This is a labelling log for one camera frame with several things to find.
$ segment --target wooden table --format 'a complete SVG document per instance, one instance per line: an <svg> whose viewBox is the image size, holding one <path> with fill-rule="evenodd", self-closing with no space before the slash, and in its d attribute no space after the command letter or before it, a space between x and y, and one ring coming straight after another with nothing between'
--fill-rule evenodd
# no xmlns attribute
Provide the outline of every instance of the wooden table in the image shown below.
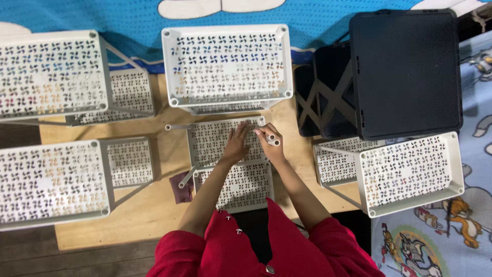
<svg viewBox="0 0 492 277"><path fill-rule="evenodd" d="M56 225L55 230L60 250L156 239L176 229L188 204L177 205L175 203L169 178L189 170L191 165L186 131L173 130L167 132L164 130L166 124L186 125L193 122L261 114L267 122L274 124L283 135L285 157L329 212L357 209L318 184L312 152L312 142L315 138L304 138L299 135L295 97L281 101L268 111L191 116L184 110L169 107L164 74L151 75L151 83L156 110L158 111L154 118L87 127L68 128L49 125L40 127L43 144L81 139L117 139L136 136L148 136L151 139L156 181L124 201L107 218ZM63 118L56 118L55 120L63 121ZM275 170L273 173L275 201L289 218L297 218L297 213L283 188L280 177ZM360 201L357 183L339 186L337 189L356 201ZM133 190L130 188L115 191L116 201Z"/></svg>

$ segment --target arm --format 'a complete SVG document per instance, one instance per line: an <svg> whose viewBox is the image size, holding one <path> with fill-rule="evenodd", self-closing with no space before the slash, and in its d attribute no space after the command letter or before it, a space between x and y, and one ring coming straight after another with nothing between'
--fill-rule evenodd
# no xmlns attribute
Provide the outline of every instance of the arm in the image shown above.
<svg viewBox="0 0 492 277"><path fill-rule="evenodd" d="M186 209L178 224L178 230L188 231L201 237L205 236L205 229L210 222L227 174L231 167L249 151L249 147L244 147L248 131L249 126L244 122L239 124L235 132L230 130L223 157Z"/></svg>
<svg viewBox="0 0 492 277"><path fill-rule="evenodd" d="M299 178L286 160L283 154L282 135L278 133L277 129L271 123L268 123L254 131L263 146L265 154L280 174L290 200L306 229L311 230L323 219L331 217L330 213L304 184L301 178ZM266 141L266 135L275 135L280 140L280 145L269 145Z"/></svg>
<svg viewBox="0 0 492 277"><path fill-rule="evenodd" d="M197 276L205 250L205 229L229 170L249 151L248 147L244 147L248 130L249 126L243 122L235 132L231 129L224 155L186 209L178 230L167 233L157 244L155 265L147 274L148 277Z"/></svg>

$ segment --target silver button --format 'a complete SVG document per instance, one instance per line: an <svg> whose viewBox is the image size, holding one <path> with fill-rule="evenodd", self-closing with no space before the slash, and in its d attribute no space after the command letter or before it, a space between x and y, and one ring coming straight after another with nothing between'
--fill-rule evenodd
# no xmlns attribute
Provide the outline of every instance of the silver button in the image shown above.
<svg viewBox="0 0 492 277"><path fill-rule="evenodd" d="M273 266L267 266L267 273L275 274L275 269Z"/></svg>

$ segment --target white plastic tray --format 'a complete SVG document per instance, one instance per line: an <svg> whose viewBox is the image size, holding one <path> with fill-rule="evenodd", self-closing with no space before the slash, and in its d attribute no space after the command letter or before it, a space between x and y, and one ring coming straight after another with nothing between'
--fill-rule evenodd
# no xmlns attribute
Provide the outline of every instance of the white plastic tray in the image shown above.
<svg viewBox="0 0 492 277"><path fill-rule="evenodd" d="M362 207L371 218L464 192L456 132L362 151L356 167Z"/></svg>
<svg viewBox="0 0 492 277"><path fill-rule="evenodd" d="M103 46L95 30L2 37L0 121L106 110Z"/></svg>
<svg viewBox="0 0 492 277"><path fill-rule="evenodd" d="M359 152L385 145L384 140L362 140L359 137L340 139L313 145L318 183L321 186L357 180L353 156L322 150L320 146Z"/></svg>
<svg viewBox="0 0 492 277"><path fill-rule="evenodd" d="M191 166L197 169L215 166L224 152L229 130L236 129L241 121L249 121L251 125L245 139L245 144L249 145L249 153L241 162L267 160L261 143L254 133L255 128L266 124L265 118L243 117L192 124L187 130Z"/></svg>
<svg viewBox="0 0 492 277"><path fill-rule="evenodd" d="M155 116L149 73L139 69L123 69L109 72L113 105L132 110L150 112L151 116L107 110L66 116L72 126L87 126Z"/></svg>
<svg viewBox="0 0 492 277"><path fill-rule="evenodd" d="M195 193L198 192L212 170L195 172L193 176ZM266 208L266 197L275 200L270 163L245 163L231 168L215 208L226 210L228 213Z"/></svg>
<svg viewBox="0 0 492 277"><path fill-rule="evenodd" d="M104 152L97 140L0 150L0 231L107 217Z"/></svg>
<svg viewBox="0 0 492 277"><path fill-rule="evenodd" d="M164 28L161 37L171 107L293 96L285 24Z"/></svg>

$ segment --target white plastic pipe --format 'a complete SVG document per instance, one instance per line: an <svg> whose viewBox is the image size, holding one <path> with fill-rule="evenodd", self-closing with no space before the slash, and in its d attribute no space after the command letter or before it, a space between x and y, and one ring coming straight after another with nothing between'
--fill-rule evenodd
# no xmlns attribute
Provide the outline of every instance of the white plastic pipe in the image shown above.
<svg viewBox="0 0 492 277"><path fill-rule="evenodd" d="M273 146L279 146L280 145L280 140L278 140L278 139L267 140L267 142L269 145L273 145Z"/></svg>
<svg viewBox="0 0 492 277"><path fill-rule="evenodd" d="M167 124L164 129L166 131L169 131L171 129L191 129L191 125L170 125L170 124Z"/></svg>
<svg viewBox="0 0 492 277"><path fill-rule="evenodd" d="M178 185L179 188L184 188L185 184L188 183L188 180L191 178L193 173L195 173L196 167L192 167L191 170L186 174L186 176L183 178L183 180L180 182Z"/></svg>

